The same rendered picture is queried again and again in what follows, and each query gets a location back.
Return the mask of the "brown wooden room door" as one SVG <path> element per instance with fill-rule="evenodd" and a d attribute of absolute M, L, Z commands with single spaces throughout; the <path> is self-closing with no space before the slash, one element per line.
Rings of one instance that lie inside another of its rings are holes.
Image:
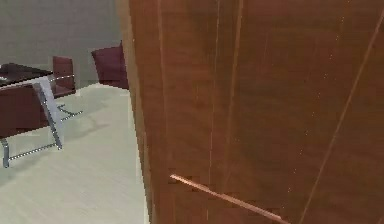
<path fill-rule="evenodd" d="M 115 0 L 150 224 L 384 224 L 384 0 Z"/>

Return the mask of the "dark glass top table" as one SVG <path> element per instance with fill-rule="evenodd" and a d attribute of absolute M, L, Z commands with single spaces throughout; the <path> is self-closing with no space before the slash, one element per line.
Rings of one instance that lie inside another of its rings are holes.
<path fill-rule="evenodd" d="M 0 89 L 21 84 L 32 84 L 45 110 L 58 149 L 62 148 L 62 120 L 55 102 L 51 81 L 53 72 L 15 63 L 0 65 Z"/>

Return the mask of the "maroon chair with metal frame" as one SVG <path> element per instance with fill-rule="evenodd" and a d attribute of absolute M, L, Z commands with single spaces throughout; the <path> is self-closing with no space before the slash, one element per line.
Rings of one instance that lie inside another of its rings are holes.
<path fill-rule="evenodd" d="M 0 89 L 0 144 L 3 148 L 3 167 L 12 160 L 56 146 L 62 148 L 58 122 L 49 110 L 48 99 L 39 84 L 22 84 Z M 54 142 L 11 156 L 9 137 L 49 126 Z"/>
<path fill-rule="evenodd" d="M 76 93 L 74 65 L 71 58 L 53 57 L 53 78 L 50 83 L 55 99 Z"/>
<path fill-rule="evenodd" d="M 129 89 L 122 44 L 91 52 L 99 83 Z"/>

